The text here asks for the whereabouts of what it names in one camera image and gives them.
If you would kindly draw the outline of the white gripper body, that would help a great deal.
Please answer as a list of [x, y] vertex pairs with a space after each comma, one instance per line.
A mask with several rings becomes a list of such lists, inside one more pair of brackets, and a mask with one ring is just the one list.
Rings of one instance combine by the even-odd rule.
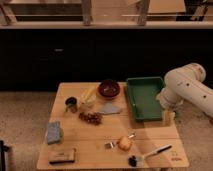
[[183, 104], [183, 99], [169, 88], [163, 88], [156, 95], [156, 100], [160, 103], [164, 110], [170, 111], [176, 110]]

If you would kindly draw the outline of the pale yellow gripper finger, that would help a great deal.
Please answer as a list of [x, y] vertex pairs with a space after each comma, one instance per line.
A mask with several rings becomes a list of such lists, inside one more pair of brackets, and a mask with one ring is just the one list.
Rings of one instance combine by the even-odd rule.
[[175, 113], [173, 111], [163, 111], [163, 125], [170, 126], [175, 118]]

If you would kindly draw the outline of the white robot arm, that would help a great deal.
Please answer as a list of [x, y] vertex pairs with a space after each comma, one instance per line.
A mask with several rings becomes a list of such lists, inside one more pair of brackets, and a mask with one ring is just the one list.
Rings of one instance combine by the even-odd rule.
[[213, 126], [213, 89], [203, 81], [204, 67], [190, 63], [168, 71], [164, 76], [165, 87], [156, 96], [164, 110], [174, 110], [187, 100], [202, 110]]

